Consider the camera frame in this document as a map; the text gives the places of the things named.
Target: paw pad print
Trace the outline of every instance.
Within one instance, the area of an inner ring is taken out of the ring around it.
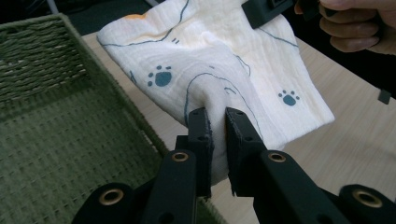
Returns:
[[[170,72],[171,69],[172,69],[171,66],[167,66],[163,69],[162,66],[158,65],[157,66],[158,72],[155,73],[155,76],[154,76],[154,73],[150,73],[150,74],[148,74],[148,77],[154,78],[155,85],[157,85],[159,87],[164,87],[171,82],[171,79],[172,79],[172,73]],[[152,85],[153,85],[153,82],[149,81],[148,86],[152,86]]]
[[[297,101],[300,100],[300,97],[295,95],[294,91],[291,91],[290,93],[282,91],[278,96],[283,98],[283,103],[290,106],[295,105]]]

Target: cloth fold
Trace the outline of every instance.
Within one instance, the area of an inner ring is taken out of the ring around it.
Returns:
[[[188,127],[205,107],[215,151],[212,184],[227,177],[225,108],[244,111],[268,149],[330,123],[293,31],[279,15],[251,29],[245,0],[166,0],[113,21],[98,41],[131,81]]]

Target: green basket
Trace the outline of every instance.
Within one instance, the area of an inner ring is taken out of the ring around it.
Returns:
[[[0,25],[0,223],[71,223],[98,187],[137,188],[167,148],[63,14]],[[198,223],[224,223],[210,202]]]

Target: white cloth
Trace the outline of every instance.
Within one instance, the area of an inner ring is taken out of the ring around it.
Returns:
[[[244,111],[268,149],[332,122],[293,31],[279,15],[251,29],[244,0],[167,0],[113,21],[98,40],[132,82],[178,122],[205,107],[212,184],[227,177],[225,108]]]

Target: wooden table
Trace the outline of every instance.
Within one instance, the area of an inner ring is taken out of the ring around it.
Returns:
[[[96,41],[83,36],[108,71],[125,89],[169,149],[177,135],[187,134],[168,114],[143,94]],[[377,100],[379,89],[298,40],[310,76],[335,115],[335,122],[290,142],[289,153],[327,191],[338,195],[344,185],[361,184],[396,198],[396,101]],[[251,198],[231,194],[228,180],[212,188],[211,202],[231,224],[258,223]]]

